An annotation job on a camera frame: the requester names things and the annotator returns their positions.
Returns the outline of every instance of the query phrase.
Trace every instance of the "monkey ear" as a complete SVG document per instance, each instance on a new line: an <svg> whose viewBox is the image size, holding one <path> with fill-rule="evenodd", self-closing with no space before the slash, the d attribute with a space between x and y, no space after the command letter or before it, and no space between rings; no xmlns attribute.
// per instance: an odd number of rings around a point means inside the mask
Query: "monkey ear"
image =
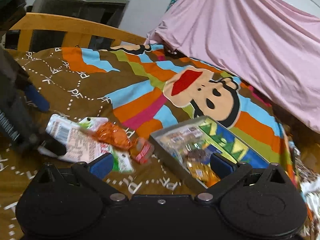
<svg viewBox="0 0 320 240"><path fill-rule="evenodd" d="M237 90L239 88L238 84L233 81L231 77L223 78L220 80L224 81L228 87L231 87L233 90Z"/></svg>

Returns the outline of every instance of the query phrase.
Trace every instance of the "open box with snacks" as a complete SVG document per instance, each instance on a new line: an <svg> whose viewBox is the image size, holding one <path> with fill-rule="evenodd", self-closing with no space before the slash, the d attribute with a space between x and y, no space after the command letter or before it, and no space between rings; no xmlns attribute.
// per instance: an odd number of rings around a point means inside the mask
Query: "open box with snacks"
<svg viewBox="0 0 320 240"><path fill-rule="evenodd" d="M153 132L149 140L155 146L154 154L195 193L203 192L222 179L211 170L212 154L219 154L232 163L247 162L254 168L266 168L269 164L208 116Z"/></svg>

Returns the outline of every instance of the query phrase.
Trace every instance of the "box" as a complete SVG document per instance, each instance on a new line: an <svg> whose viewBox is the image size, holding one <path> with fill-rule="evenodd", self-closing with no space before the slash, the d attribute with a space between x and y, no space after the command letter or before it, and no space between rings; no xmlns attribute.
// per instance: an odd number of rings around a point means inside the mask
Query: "box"
<svg viewBox="0 0 320 240"><path fill-rule="evenodd" d="M200 128L203 133L202 138L205 139L203 148L213 145L223 157L233 163L244 161L254 168L266 168L269 165L269 162L264 157L254 151L243 140L208 116L190 119L151 133L149 140L155 146L154 154L195 194L206 191L208 187L199 179L192 177L188 168L180 164L172 154L164 149L160 142L164 135L182 131L184 130L183 127L189 126Z"/></svg>

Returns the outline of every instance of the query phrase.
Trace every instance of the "monkey eye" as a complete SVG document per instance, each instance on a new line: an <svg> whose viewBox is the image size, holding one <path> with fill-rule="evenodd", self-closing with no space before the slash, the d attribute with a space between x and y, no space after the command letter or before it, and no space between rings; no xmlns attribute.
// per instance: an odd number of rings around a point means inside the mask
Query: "monkey eye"
<svg viewBox="0 0 320 240"><path fill-rule="evenodd" d="M212 103L212 101L210 99L206 99L206 103L207 103L207 106L210 108L210 109L215 109L215 106L214 106L214 103Z"/></svg>
<svg viewBox="0 0 320 240"><path fill-rule="evenodd" d="M216 96L216 97L220 97L220 96L221 96L221 93L220 93L216 88L214 88L214 89L212 90L212 94L213 94L214 96Z"/></svg>

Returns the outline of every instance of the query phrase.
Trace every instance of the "cartoon monkey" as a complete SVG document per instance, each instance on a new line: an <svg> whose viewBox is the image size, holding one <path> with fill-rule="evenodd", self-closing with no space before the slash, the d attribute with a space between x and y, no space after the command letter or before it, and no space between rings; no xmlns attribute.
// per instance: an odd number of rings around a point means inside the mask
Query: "cartoon monkey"
<svg viewBox="0 0 320 240"><path fill-rule="evenodd" d="M191 103L194 117L207 115L231 127L240 110L239 86L230 77L217 81L212 77L210 70L188 66L166 82L163 93L177 107Z"/></svg>

